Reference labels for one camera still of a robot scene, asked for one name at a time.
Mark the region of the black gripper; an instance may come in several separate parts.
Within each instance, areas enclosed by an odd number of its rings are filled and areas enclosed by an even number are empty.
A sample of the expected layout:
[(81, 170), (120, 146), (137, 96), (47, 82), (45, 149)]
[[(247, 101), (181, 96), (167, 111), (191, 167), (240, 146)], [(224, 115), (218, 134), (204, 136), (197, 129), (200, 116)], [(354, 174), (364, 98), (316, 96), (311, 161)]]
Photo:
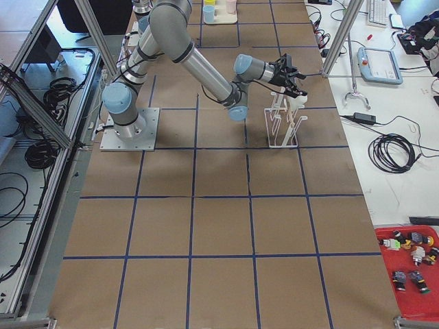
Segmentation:
[(292, 64), (292, 57), (289, 54), (283, 54), (279, 59), (268, 62), (274, 69), (273, 76), (269, 81), (275, 86), (283, 86), (285, 90), (283, 94), (288, 97), (307, 96), (308, 93), (299, 89), (295, 85), (295, 79), (304, 80), (306, 75), (301, 73), (297, 67)]

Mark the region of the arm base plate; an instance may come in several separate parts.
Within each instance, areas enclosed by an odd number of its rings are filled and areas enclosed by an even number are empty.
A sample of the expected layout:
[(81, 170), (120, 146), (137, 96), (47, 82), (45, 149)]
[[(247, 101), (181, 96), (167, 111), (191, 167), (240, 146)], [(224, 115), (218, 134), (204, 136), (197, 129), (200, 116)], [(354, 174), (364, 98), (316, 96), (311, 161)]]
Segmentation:
[(156, 145), (160, 108), (140, 108), (132, 125), (115, 125), (111, 115), (106, 124), (100, 149), (102, 151), (154, 151)]

